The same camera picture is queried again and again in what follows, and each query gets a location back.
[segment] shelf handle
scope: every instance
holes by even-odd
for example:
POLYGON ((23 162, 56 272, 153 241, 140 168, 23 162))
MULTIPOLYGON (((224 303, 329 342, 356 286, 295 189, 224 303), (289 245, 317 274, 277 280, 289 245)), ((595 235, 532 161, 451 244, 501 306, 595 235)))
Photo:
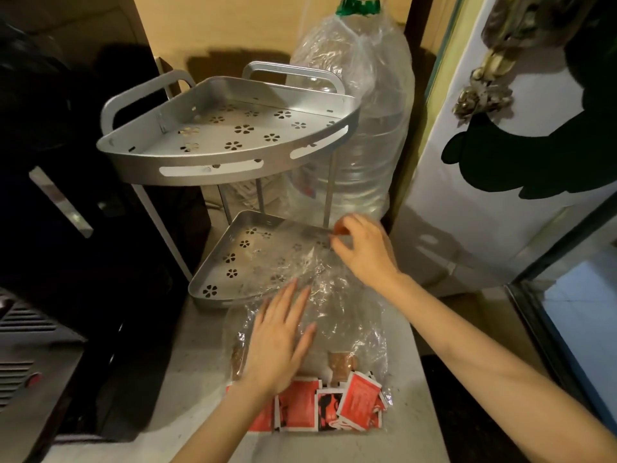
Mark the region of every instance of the shelf handle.
POLYGON ((299 77, 318 77, 332 83, 337 94, 345 94, 345 85, 341 78, 332 71, 325 69, 298 67, 297 65, 287 65, 285 63, 275 63, 273 61, 251 61, 244 67, 242 72, 243 79, 251 79, 254 71, 271 71, 282 73, 283 75, 297 75, 299 77))
POLYGON ((195 80, 189 73, 182 69, 173 69, 169 73, 153 77, 150 81, 136 85, 125 92, 113 96, 105 103, 101 111, 101 130, 103 134, 109 134, 113 131, 113 119, 120 110, 131 105, 133 102, 143 99, 152 92, 164 89, 166 86, 172 85, 179 80, 185 81, 190 87, 195 87, 195 80))

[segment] ventilation grille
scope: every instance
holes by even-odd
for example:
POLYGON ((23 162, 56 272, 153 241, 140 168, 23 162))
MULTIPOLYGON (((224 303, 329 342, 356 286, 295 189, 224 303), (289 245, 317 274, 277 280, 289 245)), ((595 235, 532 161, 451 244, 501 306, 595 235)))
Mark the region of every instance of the ventilation grille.
POLYGON ((56 324, 42 318, 29 308, 15 304, 0 320, 0 334, 2 333, 40 333, 56 330, 56 324))
POLYGON ((32 367, 31 360, 19 362, 0 362, 0 413, 7 407, 9 401, 26 380, 32 367))

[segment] metal support rod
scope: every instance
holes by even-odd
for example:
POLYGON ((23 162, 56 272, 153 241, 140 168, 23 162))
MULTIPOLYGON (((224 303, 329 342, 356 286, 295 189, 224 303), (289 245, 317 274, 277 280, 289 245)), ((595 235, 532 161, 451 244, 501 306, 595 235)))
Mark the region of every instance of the metal support rod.
POLYGON ((219 189, 219 195, 223 202, 223 210, 225 210, 225 217, 227 217, 227 224, 231 225, 231 213, 229 212, 229 205, 227 204, 227 197, 225 196, 225 190, 220 185, 217 185, 219 189))
POLYGON ((330 211, 332 210, 332 197, 335 193, 335 178, 336 178, 336 150, 330 156, 330 168, 328 170, 328 186, 326 187, 326 204, 323 209, 323 227, 328 228, 330 225, 330 211))
POLYGON ((259 202, 259 212, 266 214, 266 208, 264 205, 264 192, 262 192, 262 180, 260 178, 255 179, 255 186, 257 187, 257 201, 259 202))
POLYGON ((192 280, 192 273, 189 270, 189 267, 186 266, 186 263, 184 262, 184 259, 182 258, 180 254, 180 250, 178 250, 178 247, 176 247, 174 239, 172 239, 172 236, 167 232, 167 228, 165 227, 165 224, 163 224, 163 220, 158 215, 158 212, 156 208, 154 207, 154 204, 152 204, 152 201, 150 200, 150 196, 148 196, 148 194, 146 193, 146 190, 141 185, 133 185, 133 190, 135 190, 135 193, 137 194, 139 201, 141 201, 141 204, 143 204, 144 208, 146 209, 146 212, 150 216, 150 219, 152 219, 152 222, 158 229, 158 233, 161 235, 161 237, 163 237, 163 240, 165 241, 167 248, 169 248, 169 251, 174 256, 176 263, 178 264, 178 266, 180 267, 180 269, 186 276, 186 279, 188 279, 189 281, 192 280))

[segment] person's left hand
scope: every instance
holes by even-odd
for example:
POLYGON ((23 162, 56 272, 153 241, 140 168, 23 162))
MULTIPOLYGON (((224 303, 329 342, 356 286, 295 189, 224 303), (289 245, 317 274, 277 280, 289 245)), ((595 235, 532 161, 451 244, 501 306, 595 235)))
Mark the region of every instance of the person's left hand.
POLYGON ((264 302, 255 317, 242 380, 268 396, 289 387, 317 330, 317 324, 311 323, 294 350, 296 330, 310 294, 310 286, 306 286, 289 309, 297 283, 297 279, 293 280, 278 291, 269 304, 264 302))

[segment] white table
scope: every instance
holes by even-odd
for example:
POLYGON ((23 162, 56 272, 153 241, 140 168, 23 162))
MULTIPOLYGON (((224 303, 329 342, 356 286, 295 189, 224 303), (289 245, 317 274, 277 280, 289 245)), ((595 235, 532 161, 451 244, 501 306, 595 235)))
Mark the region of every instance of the white table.
MULTIPOLYGON (((222 357, 225 311, 198 312, 187 300, 154 416, 132 443, 65 444, 44 463, 167 463, 223 396, 228 359, 222 357)), ((233 462, 422 462, 448 457, 412 330, 394 309, 382 318, 388 339, 394 406, 386 429, 364 435, 246 436, 233 462)))

